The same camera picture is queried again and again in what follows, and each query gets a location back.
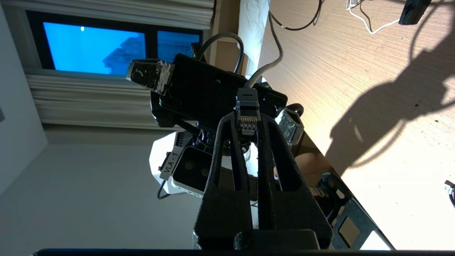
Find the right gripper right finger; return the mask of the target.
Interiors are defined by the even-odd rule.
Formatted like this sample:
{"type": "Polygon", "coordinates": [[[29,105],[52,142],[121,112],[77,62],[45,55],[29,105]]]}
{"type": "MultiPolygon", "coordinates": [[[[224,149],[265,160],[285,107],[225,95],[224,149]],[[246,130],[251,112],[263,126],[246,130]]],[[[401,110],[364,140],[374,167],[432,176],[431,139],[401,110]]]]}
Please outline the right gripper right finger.
{"type": "Polygon", "coordinates": [[[286,243],[312,231],[328,249],[333,231],[307,186],[277,123],[261,115],[258,145],[258,227],[279,233],[286,243]]]}

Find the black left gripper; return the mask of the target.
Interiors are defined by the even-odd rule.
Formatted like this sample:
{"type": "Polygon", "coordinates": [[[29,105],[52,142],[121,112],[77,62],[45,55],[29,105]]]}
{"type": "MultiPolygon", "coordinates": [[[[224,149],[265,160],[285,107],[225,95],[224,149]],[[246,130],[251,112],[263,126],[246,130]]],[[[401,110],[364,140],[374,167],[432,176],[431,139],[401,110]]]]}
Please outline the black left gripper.
{"type": "MultiPolygon", "coordinates": [[[[183,54],[177,54],[173,64],[160,59],[132,60],[126,79],[156,93],[151,94],[152,116],[162,128],[174,127],[175,118],[217,128],[234,111],[238,89],[247,82],[244,76],[183,54]]],[[[284,108],[275,118],[289,147],[297,145],[303,135],[302,114],[303,108],[284,108]]]]}

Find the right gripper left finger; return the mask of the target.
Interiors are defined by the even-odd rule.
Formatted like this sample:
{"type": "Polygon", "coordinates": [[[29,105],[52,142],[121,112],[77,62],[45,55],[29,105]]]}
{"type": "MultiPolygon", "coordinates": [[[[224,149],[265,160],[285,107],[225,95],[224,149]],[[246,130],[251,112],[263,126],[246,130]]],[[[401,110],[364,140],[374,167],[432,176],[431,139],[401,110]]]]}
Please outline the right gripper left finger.
{"type": "Polygon", "coordinates": [[[252,231],[249,181],[234,112],[217,129],[212,163],[194,225],[195,249],[245,249],[252,231]],[[221,186],[223,143],[230,142],[234,188],[221,186]]]}

